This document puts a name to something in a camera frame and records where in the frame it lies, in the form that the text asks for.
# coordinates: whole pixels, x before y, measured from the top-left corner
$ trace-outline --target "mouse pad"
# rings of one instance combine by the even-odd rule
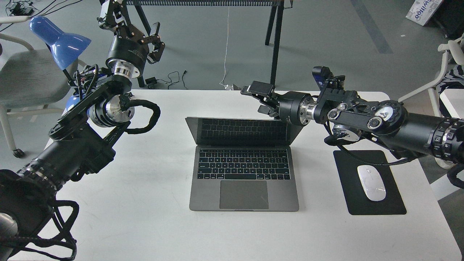
[[[351,152],[369,162],[387,162],[381,150],[351,150]],[[358,166],[367,165],[348,155],[335,150],[335,163],[338,176],[345,194],[348,212],[352,215],[404,215],[406,207],[401,199],[395,179],[389,166],[374,166],[380,173],[387,195],[381,201],[371,201],[367,198],[358,177]]]

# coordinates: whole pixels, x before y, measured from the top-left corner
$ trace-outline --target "striped fabric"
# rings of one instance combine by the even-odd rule
[[[464,71],[462,65],[454,66],[437,85],[439,93],[442,93],[447,88],[464,89]]]

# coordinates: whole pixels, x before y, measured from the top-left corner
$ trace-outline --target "concrete floor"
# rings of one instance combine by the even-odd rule
[[[0,7],[7,3],[0,0]],[[41,0],[34,5],[42,9],[49,3],[51,0]],[[346,90],[383,91],[392,99],[430,82],[440,68],[441,53],[437,47],[448,39],[433,22],[420,26],[407,20],[405,15],[411,4],[412,1],[400,0],[295,1],[294,8],[284,12],[277,89],[317,90],[311,69],[318,65],[330,67],[335,75],[346,75]],[[225,84],[244,86],[253,80],[269,81],[272,46],[264,46],[269,9],[230,8]],[[188,89],[223,89],[218,83],[224,75],[227,7],[144,7],[144,11],[151,23],[161,22],[160,36],[166,43],[161,61],[146,65],[145,78],[168,80],[169,73],[187,70],[184,80]],[[132,23],[142,30],[133,7],[129,13]],[[98,27],[99,14],[98,1],[86,0],[47,17],[65,32],[90,38],[92,43],[80,59],[104,65],[113,36]],[[15,24],[3,33],[26,39],[36,48],[44,47],[29,31],[28,23]],[[390,51],[376,44],[379,36]],[[15,44],[0,43],[4,49],[0,63],[11,53],[22,50]],[[182,82],[171,88],[183,89]],[[56,106],[63,107],[64,103],[63,100]],[[406,100],[405,106],[411,112],[432,114],[426,93]],[[58,117],[41,115],[34,122],[31,117],[12,118],[17,145],[27,156],[14,158],[0,133],[1,168],[18,170],[40,153],[48,140],[46,134]],[[429,182],[444,174],[433,159],[421,159],[421,164]],[[459,190],[439,201],[462,251],[463,200]]]

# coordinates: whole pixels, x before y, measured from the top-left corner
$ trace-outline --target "white chair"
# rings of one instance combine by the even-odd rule
[[[438,46],[438,51],[443,52],[443,56],[441,59],[441,69],[438,76],[430,83],[422,87],[419,87],[416,90],[400,97],[398,101],[402,102],[407,98],[410,98],[422,91],[427,90],[429,92],[430,102],[432,103],[433,114],[437,117],[441,117],[442,115],[440,113],[438,105],[438,92],[435,87],[437,86],[437,84],[440,83],[440,81],[443,79],[443,77],[449,70],[448,65],[450,63],[450,53],[457,64],[464,65],[464,53],[461,49],[461,47],[464,45],[464,41],[462,41],[462,39],[463,38],[461,37],[456,40],[449,40],[447,44],[440,44]]]
[[[0,24],[19,23],[26,16],[1,17]],[[63,112],[63,109],[48,108],[69,92],[68,80],[46,49],[34,50],[26,41],[0,33],[0,39],[18,43],[27,50],[13,54],[0,71],[0,123],[5,133],[8,148],[16,157],[24,152],[16,147],[8,118]],[[68,71],[77,69],[77,60]],[[11,111],[11,109],[37,107],[41,109]]]

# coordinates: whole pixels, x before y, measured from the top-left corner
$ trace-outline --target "robotic arm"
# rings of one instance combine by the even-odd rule
[[[448,178],[464,188],[456,178],[464,169],[464,120],[409,113],[402,103],[393,100],[366,101],[356,91],[345,91],[345,76],[334,77],[329,68],[314,67],[312,74],[321,93],[314,100],[307,93],[274,92],[275,86],[254,81],[241,92],[260,101],[258,112],[290,124],[306,126],[310,120],[327,126],[325,143],[339,146],[367,139],[388,149],[397,163],[432,155],[457,163]]]
[[[164,43],[157,34],[145,37],[130,23],[125,1],[106,1],[102,10],[100,27],[115,35],[106,60],[108,68],[94,65],[76,72],[70,86],[76,89],[79,102],[48,133],[53,143],[21,170],[0,170],[0,261],[21,250],[73,260],[77,247],[70,229],[79,206],[73,201],[57,200],[56,193],[67,181],[79,181],[84,174],[98,173],[108,165],[116,154],[112,147],[124,132],[145,133],[160,117],[156,104],[130,98],[130,79],[142,75],[147,57],[151,62],[160,60]],[[154,45],[152,52],[149,43]],[[128,128],[135,106],[153,111],[144,128]],[[87,123],[89,118],[96,125],[113,130],[102,138]],[[72,208],[66,221],[60,207]],[[58,235],[40,238],[38,233],[50,220],[57,226]],[[59,258],[27,248],[29,243],[41,248],[62,246],[71,249],[72,254]]]

